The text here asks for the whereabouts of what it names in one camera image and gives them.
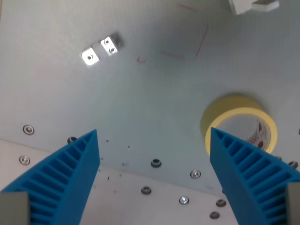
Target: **bolt head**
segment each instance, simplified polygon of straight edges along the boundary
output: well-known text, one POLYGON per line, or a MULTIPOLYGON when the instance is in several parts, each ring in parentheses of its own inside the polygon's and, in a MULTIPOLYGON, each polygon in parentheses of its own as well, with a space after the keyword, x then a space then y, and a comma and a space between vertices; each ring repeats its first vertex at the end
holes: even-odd
POLYGON ((186 204, 188 204, 189 203, 189 199, 188 199, 188 197, 181 197, 180 199, 179 199, 179 203, 181 204, 181 205, 186 205, 186 204))
POLYGON ((32 125, 27 124, 23 127, 23 132, 27 135, 33 135, 34 134, 34 128, 33 128, 32 125))
POLYGON ((22 165, 28 165, 30 163, 30 159, 27 156, 20 156, 19 162, 22 165))
POLYGON ((199 170, 192 170, 190 176, 193 179, 197 179, 201 176, 201 173, 199 170))

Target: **white plastic object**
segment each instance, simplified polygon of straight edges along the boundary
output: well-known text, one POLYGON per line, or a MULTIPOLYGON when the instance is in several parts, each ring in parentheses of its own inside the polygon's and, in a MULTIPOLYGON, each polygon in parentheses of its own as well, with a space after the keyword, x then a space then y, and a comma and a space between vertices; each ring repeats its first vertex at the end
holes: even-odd
POLYGON ((276 0, 259 0, 252 3, 252 10, 260 12, 269 12, 280 6, 276 0))
POLYGON ((94 52, 92 48, 88 48, 85 50, 81 55, 83 61, 86 63, 86 65, 91 66, 99 61, 98 56, 94 52))
POLYGON ((114 44, 113 40, 110 37, 105 38, 100 43, 109 56, 118 52, 117 46, 114 44))

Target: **metal screw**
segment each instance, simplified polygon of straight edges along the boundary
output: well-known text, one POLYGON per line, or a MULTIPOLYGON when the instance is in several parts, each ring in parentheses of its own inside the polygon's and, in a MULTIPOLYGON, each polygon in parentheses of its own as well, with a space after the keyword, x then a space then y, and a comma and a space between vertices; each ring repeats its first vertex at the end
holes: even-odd
POLYGON ((75 141, 76 139, 77 139, 76 137, 69 137, 69 138, 67 139, 67 143, 70 144, 70 143, 72 143, 73 141, 75 141))
POLYGON ((150 188, 150 187, 147 187, 147 186, 145 186, 145 187, 143 187, 143 188, 141 189, 141 193, 142 193, 143 195, 150 195, 151 192, 152 192, 151 188, 150 188))
POLYGON ((19 162, 22 165, 28 165, 30 163, 30 159, 27 156, 20 156, 19 157, 19 162))
POLYGON ((33 135, 34 134, 34 128, 32 125, 25 125, 23 127, 23 132, 27 135, 33 135))
POLYGON ((199 178, 201 176, 201 173, 200 173, 199 170, 192 170, 190 176, 193 179, 197 179, 197 178, 199 178))
POLYGON ((181 204, 181 205, 186 205, 186 204, 188 204, 189 203, 189 199, 188 199, 188 197, 181 197, 180 199, 179 199, 179 203, 181 204))
POLYGON ((161 161, 159 159, 152 160, 150 164, 153 168, 161 167, 161 161))
POLYGON ((219 200, 217 200, 216 205, 218 207, 224 207, 224 206, 226 206, 226 201, 223 199, 219 199, 219 200))
POLYGON ((297 168, 298 167, 298 163, 296 161, 292 161, 289 163, 289 165, 292 167, 292 168, 297 168))
POLYGON ((220 214, 218 212, 212 212, 210 213, 211 219, 218 219, 220 217, 220 214))

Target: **metal plate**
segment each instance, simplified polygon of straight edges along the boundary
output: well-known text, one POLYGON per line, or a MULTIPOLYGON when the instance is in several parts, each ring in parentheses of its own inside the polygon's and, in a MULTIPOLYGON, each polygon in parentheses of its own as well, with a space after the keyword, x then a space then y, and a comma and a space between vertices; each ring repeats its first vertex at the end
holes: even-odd
MULTIPOLYGON (((0 148, 0 190, 50 154, 3 140, 0 148), (30 156, 30 165, 18 162, 22 154, 30 156)), ((198 225, 200 220, 205 225, 238 225, 230 205, 216 206, 218 198, 101 165, 80 225, 198 225), (142 195, 144 185, 152 188, 150 195, 142 195), (190 199, 184 206, 178 201, 183 194, 190 199), (212 211, 221 214, 218 220, 210 219, 212 211)))
POLYGON ((5 0, 0 138, 55 151, 96 128, 104 165, 221 195, 199 129, 221 95, 256 98, 278 126, 274 155, 300 159, 299 7, 234 16, 224 0, 5 0), (87 67, 80 53, 116 31, 123 48, 87 67))

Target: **tape roll core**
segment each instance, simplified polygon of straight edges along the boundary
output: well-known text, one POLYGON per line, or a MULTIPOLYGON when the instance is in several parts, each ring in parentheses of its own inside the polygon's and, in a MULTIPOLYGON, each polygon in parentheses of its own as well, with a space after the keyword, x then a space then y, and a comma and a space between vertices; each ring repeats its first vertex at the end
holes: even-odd
POLYGON ((236 115, 251 115, 257 118, 258 130, 247 141, 271 153, 277 142, 276 124, 256 101, 243 95, 221 97, 204 111, 200 128, 207 153, 210 154, 211 128, 218 128, 222 122, 236 115), (260 138, 265 138, 264 146, 261 146, 260 138))

